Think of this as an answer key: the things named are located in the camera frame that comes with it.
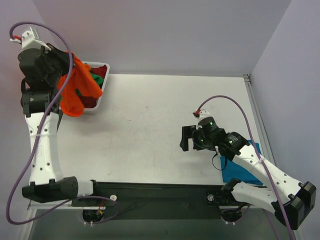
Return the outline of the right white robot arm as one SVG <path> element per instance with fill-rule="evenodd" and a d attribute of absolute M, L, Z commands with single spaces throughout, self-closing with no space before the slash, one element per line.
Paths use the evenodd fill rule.
<path fill-rule="evenodd" d="M 233 178 L 223 186 L 222 200 L 227 204 L 237 201 L 254 205 L 274 214 L 291 230 L 297 230 L 315 206 L 316 186 L 280 170 L 239 133 L 218 127 L 208 111 L 200 110 L 195 116 L 196 125 L 182 127 L 180 148 L 187 152 L 192 140 L 195 150 L 216 152 L 219 157 L 247 170 L 265 186 L 260 188 Z"/>

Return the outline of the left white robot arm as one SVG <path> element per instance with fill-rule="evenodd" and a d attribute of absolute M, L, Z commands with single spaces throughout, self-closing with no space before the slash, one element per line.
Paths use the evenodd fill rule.
<path fill-rule="evenodd" d="M 95 206 L 101 193 L 94 189 L 93 181 L 65 177 L 59 162 L 57 131 L 62 111 L 58 82 L 69 72 L 69 55 L 41 41 L 33 27 L 22 33 L 21 47 L 18 60 L 24 79 L 20 102 L 31 145 L 31 174 L 22 195 L 38 203 L 83 197 L 88 205 Z"/>

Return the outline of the orange t shirt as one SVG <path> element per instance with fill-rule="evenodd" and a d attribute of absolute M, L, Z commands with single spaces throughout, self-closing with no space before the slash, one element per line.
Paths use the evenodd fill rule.
<path fill-rule="evenodd" d="M 77 56 L 73 57 L 75 66 L 72 69 L 70 79 L 61 93 L 60 107 L 69 117 L 79 117 L 84 113 L 85 106 L 81 102 L 78 93 L 84 97 L 98 99 L 103 92 L 92 77 L 91 67 L 83 63 Z"/>

